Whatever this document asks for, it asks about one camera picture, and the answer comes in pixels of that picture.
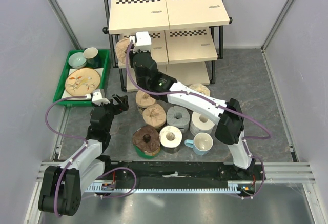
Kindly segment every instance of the gray tape roll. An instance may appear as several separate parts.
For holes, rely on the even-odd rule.
[[[166,122],[170,126],[175,126],[180,129],[181,133],[188,131],[190,115],[186,108],[173,106],[169,108],[166,114]]]

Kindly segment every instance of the white tape roll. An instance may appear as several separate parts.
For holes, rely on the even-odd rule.
[[[166,126],[159,133],[159,141],[165,152],[175,153],[180,149],[182,133],[177,127]]]
[[[207,117],[193,112],[190,122],[190,132],[196,136],[197,133],[208,133],[210,134],[213,130],[214,123]]]

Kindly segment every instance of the green tray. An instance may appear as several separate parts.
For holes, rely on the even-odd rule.
[[[69,51],[67,58],[66,58],[66,62],[64,65],[64,69],[61,73],[60,79],[59,79],[59,83],[57,86],[57,90],[55,93],[55,96],[53,98],[53,102],[58,101],[59,99],[62,98],[62,95],[64,93],[64,89],[65,89],[65,81],[68,77],[68,73],[70,71],[70,66],[68,64],[68,59],[70,58],[71,55],[73,55],[76,52],[84,52],[84,50],[72,50]],[[100,68],[104,68],[104,70],[102,71],[102,76],[101,76],[101,82],[100,82],[100,86],[99,88],[103,88],[104,87],[104,83],[105,83],[105,79],[106,79],[106,70],[107,68],[111,68],[111,59],[109,58],[109,50],[106,49],[99,49],[99,54],[100,54],[100,58],[101,58],[101,66]],[[64,100],[58,103],[59,105],[63,105],[66,107],[71,107],[71,106],[92,106],[91,100]]]

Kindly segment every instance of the mug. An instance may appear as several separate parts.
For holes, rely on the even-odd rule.
[[[206,155],[213,146],[213,139],[208,133],[197,133],[194,139],[186,139],[184,144],[193,148],[199,156]]]
[[[99,51],[95,47],[85,48],[83,52],[84,58],[88,61],[92,68],[99,68],[101,59],[99,55]]]

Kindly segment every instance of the paper roll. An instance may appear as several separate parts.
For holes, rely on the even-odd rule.
[[[181,131],[174,126],[166,126],[159,133],[159,141],[165,152],[176,153],[182,141]]]
[[[211,95],[211,91],[206,86],[204,86],[203,84],[200,84],[200,83],[192,84],[189,86],[189,88],[196,92],[200,92],[206,96]]]
[[[125,58],[127,55],[127,50],[128,50],[128,46],[129,46],[130,40],[128,38],[124,38],[121,39],[119,42],[116,43],[115,46],[115,52],[116,52],[116,56],[117,59],[125,64]]]
[[[133,134],[133,145],[139,156],[144,158],[154,157],[159,153],[160,142],[158,132],[146,125]]]
[[[180,129],[181,133],[185,133],[189,128],[190,114],[184,107],[173,106],[166,114],[166,122],[168,125]]]
[[[165,110],[159,104],[150,105],[146,108],[142,113],[142,117],[146,124],[154,127],[157,131],[161,130],[166,123]]]
[[[193,112],[190,122],[190,132],[196,136],[197,133],[208,133],[210,134],[214,123],[209,120],[207,117]]]
[[[154,105],[156,103],[156,100],[153,99],[149,94],[140,90],[135,95],[135,101],[137,103],[138,111],[140,114],[142,114],[144,110],[150,105]]]

